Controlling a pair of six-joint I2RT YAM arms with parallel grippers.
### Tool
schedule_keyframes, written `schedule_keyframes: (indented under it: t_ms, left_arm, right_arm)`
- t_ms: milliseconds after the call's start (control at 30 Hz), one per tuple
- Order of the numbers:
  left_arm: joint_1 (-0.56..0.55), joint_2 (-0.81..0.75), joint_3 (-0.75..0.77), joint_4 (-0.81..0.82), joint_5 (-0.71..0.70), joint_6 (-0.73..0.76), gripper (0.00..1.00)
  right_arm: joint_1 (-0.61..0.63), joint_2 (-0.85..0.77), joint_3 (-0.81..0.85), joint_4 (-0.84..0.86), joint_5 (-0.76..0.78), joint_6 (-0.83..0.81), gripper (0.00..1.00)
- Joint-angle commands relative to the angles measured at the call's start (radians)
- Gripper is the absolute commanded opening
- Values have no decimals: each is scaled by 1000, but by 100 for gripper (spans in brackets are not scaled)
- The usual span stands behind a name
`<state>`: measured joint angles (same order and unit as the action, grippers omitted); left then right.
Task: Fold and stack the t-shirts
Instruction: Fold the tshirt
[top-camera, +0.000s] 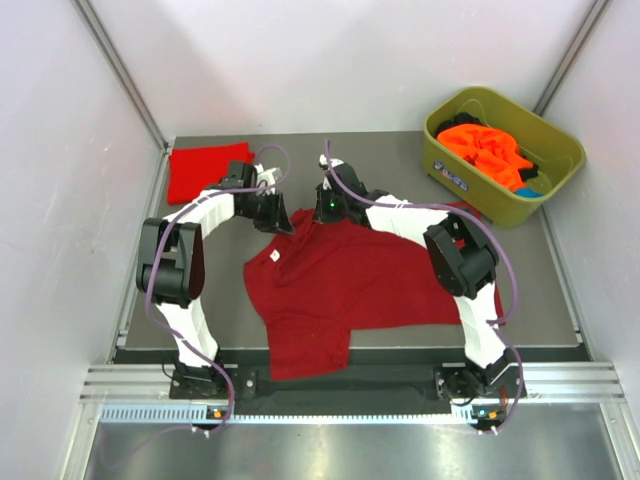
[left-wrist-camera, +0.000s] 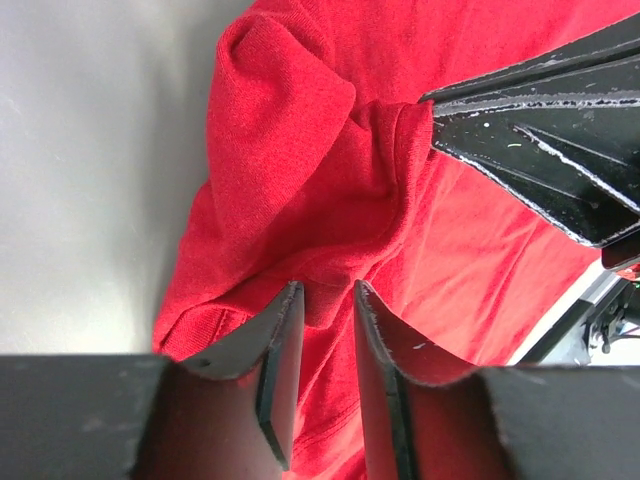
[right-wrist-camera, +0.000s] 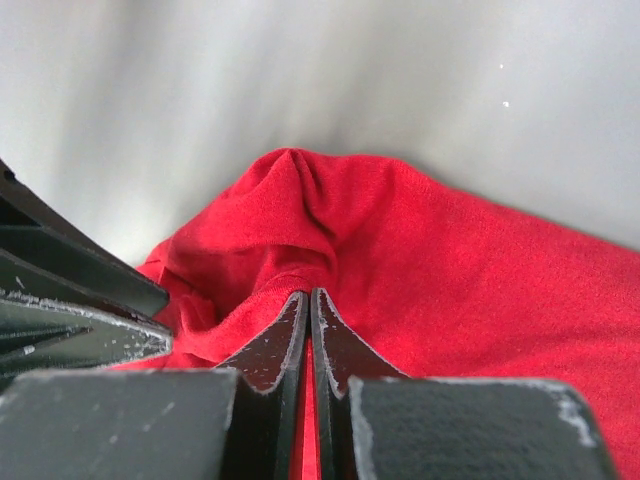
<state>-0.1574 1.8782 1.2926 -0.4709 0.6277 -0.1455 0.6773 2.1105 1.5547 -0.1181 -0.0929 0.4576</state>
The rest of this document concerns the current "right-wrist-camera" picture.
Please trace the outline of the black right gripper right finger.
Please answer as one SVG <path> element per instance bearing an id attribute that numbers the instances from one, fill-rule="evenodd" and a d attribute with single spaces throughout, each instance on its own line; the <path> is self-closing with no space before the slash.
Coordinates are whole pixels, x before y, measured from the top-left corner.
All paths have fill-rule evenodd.
<path id="1" fill-rule="evenodd" d="M 412 378 L 310 297 L 325 479 L 614 479 L 584 398 L 550 379 Z"/>

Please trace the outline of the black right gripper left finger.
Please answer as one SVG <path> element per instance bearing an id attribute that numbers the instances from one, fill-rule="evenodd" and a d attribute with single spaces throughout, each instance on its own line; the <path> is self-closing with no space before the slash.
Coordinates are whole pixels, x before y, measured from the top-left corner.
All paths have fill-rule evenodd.
<path id="1" fill-rule="evenodd" d="M 5 479 L 297 479 L 308 296 L 212 369 L 35 370 L 1 395 Z"/>

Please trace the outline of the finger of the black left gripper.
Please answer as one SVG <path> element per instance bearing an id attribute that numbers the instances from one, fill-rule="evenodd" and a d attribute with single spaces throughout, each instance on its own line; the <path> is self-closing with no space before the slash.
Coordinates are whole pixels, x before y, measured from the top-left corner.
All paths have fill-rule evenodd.
<path id="1" fill-rule="evenodd" d="M 110 254 L 1 165 L 1 250 L 58 283 L 154 316 L 168 305 L 162 287 Z"/>
<path id="2" fill-rule="evenodd" d="M 120 305 L 86 304 L 1 292 L 1 378 L 30 370 L 82 369 L 156 358 L 171 351 L 170 330 Z"/>

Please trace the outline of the dark red t-shirt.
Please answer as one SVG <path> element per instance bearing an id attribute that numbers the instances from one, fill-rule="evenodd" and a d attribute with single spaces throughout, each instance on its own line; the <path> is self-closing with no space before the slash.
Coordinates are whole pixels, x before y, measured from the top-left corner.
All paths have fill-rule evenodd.
<path id="1" fill-rule="evenodd" d="M 339 313 L 413 376 L 551 377 L 639 475 L 639 256 L 444 186 L 396 159 L 283 148 L 257 159 L 140 266 L 169 292 L 171 354 L 212 367 L 291 293 Z"/>

